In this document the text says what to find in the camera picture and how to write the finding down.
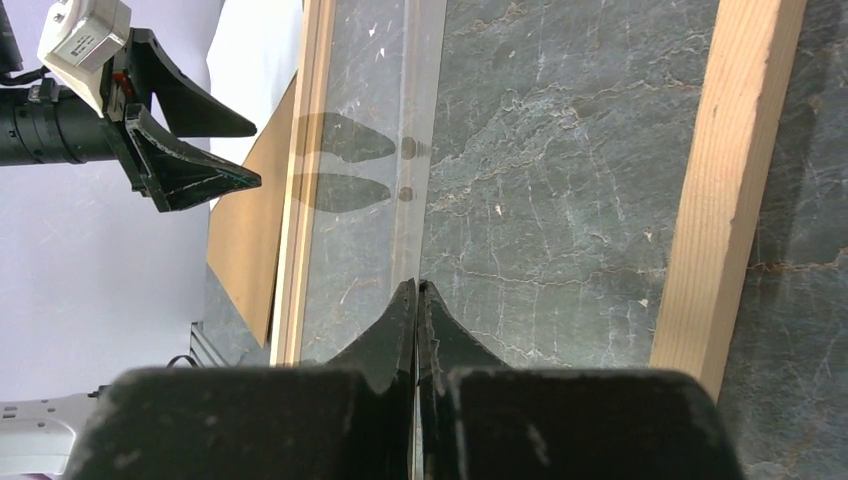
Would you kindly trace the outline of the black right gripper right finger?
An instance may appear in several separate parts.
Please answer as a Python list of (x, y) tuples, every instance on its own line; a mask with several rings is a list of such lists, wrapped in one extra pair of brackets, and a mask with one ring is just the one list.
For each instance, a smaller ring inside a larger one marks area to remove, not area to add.
[(418, 297), (428, 479), (740, 479), (711, 397), (662, 369), (516, 369)]

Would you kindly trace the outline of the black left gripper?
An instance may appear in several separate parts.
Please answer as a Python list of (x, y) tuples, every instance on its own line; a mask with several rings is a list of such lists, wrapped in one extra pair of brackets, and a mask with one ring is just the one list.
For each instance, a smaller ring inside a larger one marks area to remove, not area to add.
[[(243, 138), (257, 133), (252, 121), (185, 75), (150, 29), (131, 30), (129, 82), (134, 97), (145, 106), (158, 101), (170, 132), (180, 138)], [(3, 88), (1, 165), (120, 161), (108, 141), (110, 133), (119, 131), (130, 139), (142, 192), (160, 212), (187, 210), (261, 186), (259, 174), (172, 135), (145, 106), (134, 104), (134, 97), (118, 96), (122, 108), (113, 120), (100, 118), (73, 90), (53, 79), (31, 87)]]

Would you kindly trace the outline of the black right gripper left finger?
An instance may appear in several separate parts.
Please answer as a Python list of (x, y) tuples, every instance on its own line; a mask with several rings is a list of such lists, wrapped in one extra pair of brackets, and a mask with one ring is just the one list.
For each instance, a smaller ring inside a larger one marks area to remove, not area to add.
[(69, 479), (407, 479), (417, 286), (316, 366), (148, 368), (105, 391)]

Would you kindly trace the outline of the printed photo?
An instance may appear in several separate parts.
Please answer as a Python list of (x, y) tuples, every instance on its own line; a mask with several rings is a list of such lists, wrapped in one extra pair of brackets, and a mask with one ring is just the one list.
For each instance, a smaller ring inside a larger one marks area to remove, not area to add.
[(294, 78), (303, 3), (224, 2), (206, 63), (210, 92), (262, 132)]

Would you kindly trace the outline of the brown backing board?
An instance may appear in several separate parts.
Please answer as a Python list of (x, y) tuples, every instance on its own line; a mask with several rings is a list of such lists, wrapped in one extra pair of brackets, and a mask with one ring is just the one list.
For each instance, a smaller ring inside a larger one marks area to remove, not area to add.
[(244, 162), (261, 186), (222, 197), (210, 216), (207, 264), (261, 347), (272, 318), (296, 83), (287, 86)]

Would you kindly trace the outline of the clear acrylic frame pane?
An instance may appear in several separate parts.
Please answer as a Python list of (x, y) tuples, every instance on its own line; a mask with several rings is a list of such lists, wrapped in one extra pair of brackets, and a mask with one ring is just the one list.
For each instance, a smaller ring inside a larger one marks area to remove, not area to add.
[(447, 5), (334, 7), (299, 358), (335, 356), (418, 279)]

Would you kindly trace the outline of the light wooden picture frame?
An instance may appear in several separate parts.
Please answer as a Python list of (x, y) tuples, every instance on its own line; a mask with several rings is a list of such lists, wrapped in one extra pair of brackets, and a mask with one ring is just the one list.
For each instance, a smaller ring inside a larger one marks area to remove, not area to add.
[[(334, 7), (312, 1), (274, 366), (299, 358)], [(420, 262), (513, 367), (721, 385), (804, 1), (443, 1)]]

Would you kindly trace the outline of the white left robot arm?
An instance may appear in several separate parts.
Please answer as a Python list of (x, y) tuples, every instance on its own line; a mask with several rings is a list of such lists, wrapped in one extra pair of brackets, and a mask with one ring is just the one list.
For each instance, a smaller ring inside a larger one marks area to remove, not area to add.
[(104, 393), (200, 269), (199, 214), (261, 177), (199, 149), (255, 125), (185, 75), (123, 1), (46, 8), (26, 71), (1, 20), (1, 471), (62, 475)]

